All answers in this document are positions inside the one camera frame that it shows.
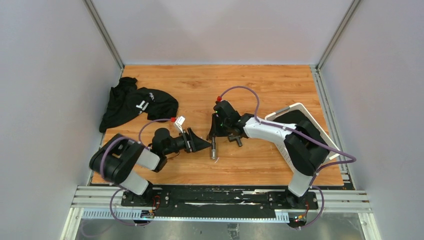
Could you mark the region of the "grey faucet with lever handle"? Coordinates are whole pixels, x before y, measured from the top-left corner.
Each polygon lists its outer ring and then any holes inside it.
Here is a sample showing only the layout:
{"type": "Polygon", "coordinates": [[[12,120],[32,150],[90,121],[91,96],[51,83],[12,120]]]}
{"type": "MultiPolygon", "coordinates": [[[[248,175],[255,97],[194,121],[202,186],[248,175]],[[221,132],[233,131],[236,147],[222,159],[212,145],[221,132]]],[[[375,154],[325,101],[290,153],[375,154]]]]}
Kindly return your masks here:
{"type": "Polygon", "coordinates": [[[216,137],[212,137],[211,138],[211,151],[215,152],[217,150],[217,142],[216,142],[216,137]]]}

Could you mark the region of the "grey tee pipe fitting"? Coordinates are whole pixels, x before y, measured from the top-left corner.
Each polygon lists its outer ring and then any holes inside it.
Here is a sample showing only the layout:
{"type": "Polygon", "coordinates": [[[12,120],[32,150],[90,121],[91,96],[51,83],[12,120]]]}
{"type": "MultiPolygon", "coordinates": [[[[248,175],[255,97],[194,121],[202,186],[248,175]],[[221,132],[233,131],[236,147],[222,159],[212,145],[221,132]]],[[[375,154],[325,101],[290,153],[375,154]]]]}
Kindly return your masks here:
{"type": "Polygon", "coordinates": [[[210,158],[212,160],[217,160],[218,159],[218,151],[217,151],[217,149],[211,149],[210,150],[210,158]]]}

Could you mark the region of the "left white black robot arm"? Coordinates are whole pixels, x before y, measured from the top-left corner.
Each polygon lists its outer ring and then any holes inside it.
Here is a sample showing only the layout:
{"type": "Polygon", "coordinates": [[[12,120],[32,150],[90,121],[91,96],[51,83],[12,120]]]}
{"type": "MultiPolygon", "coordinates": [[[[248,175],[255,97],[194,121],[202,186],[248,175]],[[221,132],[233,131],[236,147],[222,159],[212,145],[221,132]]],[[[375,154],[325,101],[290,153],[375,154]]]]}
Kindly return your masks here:
{"type": "Polygon", "coordinates": [[[172,137],[167,128],[159,128],[148,146],[118,133],[91,157],[89,168],[107,182],[133,193],[135,201],[145,207],[153,202],[153,184],[136,173],[136,165],[157,173],[167,163],[167,155],[195,153],[211,146],[190,127],[177,137],[172,137]]]}

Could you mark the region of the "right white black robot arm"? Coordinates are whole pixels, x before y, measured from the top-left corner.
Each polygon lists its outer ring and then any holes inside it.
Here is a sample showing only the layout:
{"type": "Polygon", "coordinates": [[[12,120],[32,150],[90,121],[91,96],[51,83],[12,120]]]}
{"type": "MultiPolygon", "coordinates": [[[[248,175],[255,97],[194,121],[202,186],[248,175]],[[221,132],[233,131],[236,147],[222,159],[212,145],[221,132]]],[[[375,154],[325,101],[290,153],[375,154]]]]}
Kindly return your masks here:
{"type": "Polygon", "coordinates": [[[317,169],[335,157],[329,149],[335,146],[334,142],[306,107],[297,102],[264,119],[255,119],[249,113],[240,115],[226,100],[217,101],[213,109],[218,117],[218,129],[277,146],[293,172],[286,203],[294,209],[303,205],[317,169]]]}

